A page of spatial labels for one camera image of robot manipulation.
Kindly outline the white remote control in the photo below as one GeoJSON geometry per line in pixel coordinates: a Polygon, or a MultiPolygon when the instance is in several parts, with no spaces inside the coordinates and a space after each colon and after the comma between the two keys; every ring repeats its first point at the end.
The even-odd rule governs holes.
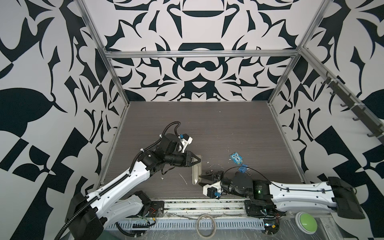
{"type": "Polygon", "coordinates": [[[192,184],[198,185],[201,181],[200,175],[202,174],[202,164],[196,158],[193,158],[194,165],[192,166],[192,184]]]}

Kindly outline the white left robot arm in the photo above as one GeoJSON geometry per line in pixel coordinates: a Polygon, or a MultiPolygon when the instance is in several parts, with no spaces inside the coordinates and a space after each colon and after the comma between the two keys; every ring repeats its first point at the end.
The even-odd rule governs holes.
{"type": "Polygon", "coordinates": [[[201,159],[187,150],[192,141],[187,134],[162,134],[154,144],[140,150],[131,166],[108,184],[86,196],[76,194],[55,238],[59,240],[69,230],[76,240],[96,240],[109,225],[145,214],[151,206],[145,193],[138,191],[124,201],[121,198],[155,173],[163,172],[166,164],[175,168],[200,163],[201,159]]]}

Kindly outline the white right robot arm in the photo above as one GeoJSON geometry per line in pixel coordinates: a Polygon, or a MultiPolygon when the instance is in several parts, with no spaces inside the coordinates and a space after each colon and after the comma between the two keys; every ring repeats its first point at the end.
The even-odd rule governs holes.
{"type": "Polygon", "coordinates": [[[329,177],[315,184],[284,184],[269,180],[254,180],[248,174],[236,172],[226,178],[223,171],[202,177],[204,196],[219,200],[223,196],[244,198],[247,216],[277,218],[291,211],[319,210],[335,212],[344,219],[365,218],[356,190],[338,177],[329,177]]]}

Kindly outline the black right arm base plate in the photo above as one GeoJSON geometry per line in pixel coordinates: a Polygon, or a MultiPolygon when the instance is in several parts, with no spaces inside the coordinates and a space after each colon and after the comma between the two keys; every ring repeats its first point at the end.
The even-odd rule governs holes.
{"type": "Polygon", "coordinates": [[[249,217],[274,218],[278,211],[272,202],[245,200],[245,210],[249,217]]]}

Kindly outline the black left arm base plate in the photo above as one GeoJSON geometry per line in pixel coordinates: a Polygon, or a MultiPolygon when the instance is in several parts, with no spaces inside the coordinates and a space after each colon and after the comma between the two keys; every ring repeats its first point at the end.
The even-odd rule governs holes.
{"type": "Polygon", "coordinates": [[[147,218],[156,218],[164,214],[165,202],[164,201],[149,201],[144,203],[140,216],[147,218]]]}

